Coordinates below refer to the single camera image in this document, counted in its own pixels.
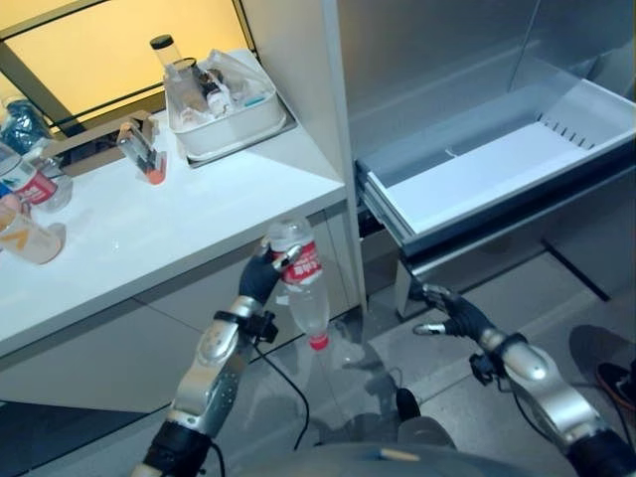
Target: bottle label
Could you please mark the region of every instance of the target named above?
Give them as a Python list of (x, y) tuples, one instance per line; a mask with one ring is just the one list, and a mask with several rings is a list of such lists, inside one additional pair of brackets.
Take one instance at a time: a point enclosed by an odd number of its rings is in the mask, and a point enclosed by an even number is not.
[[(283, 252), (276, 251), (274, 256), (279, 257), (282, 254)], [(316, 243), (312, 241), (302, 247), (302, 252), (298, 259), (283, 272), (282, 281), (285, 283), (300, 283), (320, 270), (322, 270), (322, 265), (318, 258), (318, 250), (316, 249)]]
[(34, 205), (50, 199), (58, 189), (55, 182), (25, 161), (20, 161), (16, 167), (0, 177), (0, 182)]

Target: white shelf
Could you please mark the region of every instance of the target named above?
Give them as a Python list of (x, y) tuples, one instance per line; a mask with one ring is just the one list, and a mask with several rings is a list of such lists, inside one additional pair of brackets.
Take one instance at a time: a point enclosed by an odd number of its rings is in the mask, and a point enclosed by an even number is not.
[(193, 170), (165, 113), (157, 117), (156, 147), (169, 157), (163, 184), (142, 182), (127, 160), (78, 176), (68, 206), (34, 214), (43, 226), (66, 225), (58, 257), (33, 265), (0, 253), (0, 356), (258, 239), (277, 217), (345, 199), (300, 125)]

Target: robotic hand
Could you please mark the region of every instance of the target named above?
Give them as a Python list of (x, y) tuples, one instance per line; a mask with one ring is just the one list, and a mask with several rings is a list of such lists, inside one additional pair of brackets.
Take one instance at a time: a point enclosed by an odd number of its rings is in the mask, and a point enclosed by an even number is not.
[(239, 377), (256, 340), (272, 342), (273, 315), (259, 316), (280, 274), (301, 252), (295, 245), (274, 257), (267, 237), (240, 277), (238, 298), (216, 313), (204, 333), (192, 366), (184, 375), (166, 421), (132, 477), (194, 477), (206, 459), (237, 395)]
[(519, 333), (506, 335), (472, 303), (437, 285), (422, 287), (424, 299), (450, 319), (413, 328), (418, 335), (468, 337), (485, 352), (470, 359), (475, 377), (487, 385), (507, 378), (533, 410), (553, 444), (581, 477), (636, 475), (636, 455), (599, 413), (558, 372), (555, 361)]

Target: open drawer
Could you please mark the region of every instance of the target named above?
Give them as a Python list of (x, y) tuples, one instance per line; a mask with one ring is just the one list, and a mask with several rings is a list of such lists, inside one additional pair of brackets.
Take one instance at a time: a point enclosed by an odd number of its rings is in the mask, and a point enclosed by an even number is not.
[(635, 117), (627, 99), (555, 76), (359, 159), (360, 193), (409, 257), (575, 193), (618, 156), (633, 165)]

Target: gray floor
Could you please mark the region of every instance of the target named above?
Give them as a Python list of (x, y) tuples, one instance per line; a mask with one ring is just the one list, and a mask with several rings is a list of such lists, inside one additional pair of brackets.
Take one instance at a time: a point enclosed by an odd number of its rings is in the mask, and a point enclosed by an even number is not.
[[(550, 255), (543, 254), (467, 294), (493, 322), (521, 330), (547, 350), (569, 381), (593, 382), (600, 361), (627, 365), (636, 350), (634, 289), (601, 302)], [(514, 463), (549, 475), (573, 476), (557, 451), (525, 424), (510, 395), (482, 387), (467, 357), (475, 346), (448, 337), (417, 337), (415, 323), (437, 320), (429, 312), (401, 323), (393, 291), (370, 299), (370, 312), (334, 320), (329, 348), (313, 352), (303, 338), (269, 356), (301, 387), (311, 423), (301, 447), (318, 442), (393, 440), (397, 432), (396, 386), (410, 388), (422, 414), (439, 420), (460, 450)], [(582, 391), (617, 429), (610, 403)], [(144, 455), (163, 420), (156, 412), (29, 475), (34, 477), (127, 476)], [(634, 416), (628, 416), (631, 429)], [(285, 382), (261, 360), (248, 367), (235, 408), (218, 438), (231, 475), (257, 460), (291, 452), (302, 426), (302, 406)], [(207, 468), (215, 475), (213, 452)]]

